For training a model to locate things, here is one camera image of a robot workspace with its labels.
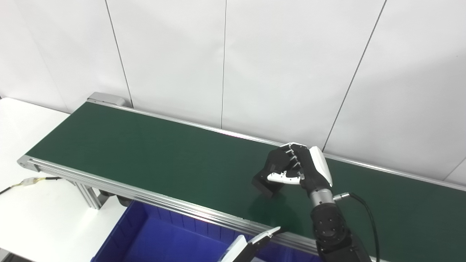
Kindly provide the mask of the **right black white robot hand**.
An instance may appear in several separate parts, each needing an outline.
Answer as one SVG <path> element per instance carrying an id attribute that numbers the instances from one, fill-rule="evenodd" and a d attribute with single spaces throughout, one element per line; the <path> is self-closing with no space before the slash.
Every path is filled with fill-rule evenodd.
<path id="1" fill-rule="evenodd" d="M 290 142 L 271 151 L 264 179 L 271 183 L 300 185 L 308 195 L 331 190 L 333 180 L 324 154 L 318 146 Z"/>

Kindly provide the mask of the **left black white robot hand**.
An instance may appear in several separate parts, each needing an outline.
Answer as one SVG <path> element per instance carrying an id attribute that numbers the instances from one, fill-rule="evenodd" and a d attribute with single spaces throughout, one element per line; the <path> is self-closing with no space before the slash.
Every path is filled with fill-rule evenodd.
<path id="1" fill-rule="evenodd" d="M 218 261 L 251 262 L 258 251 L 265 247 L 273 237 L 286 231 L 284 227 L 275 227 L 259 233 L 249 241 L 241 234 L 230 244 Z"/>

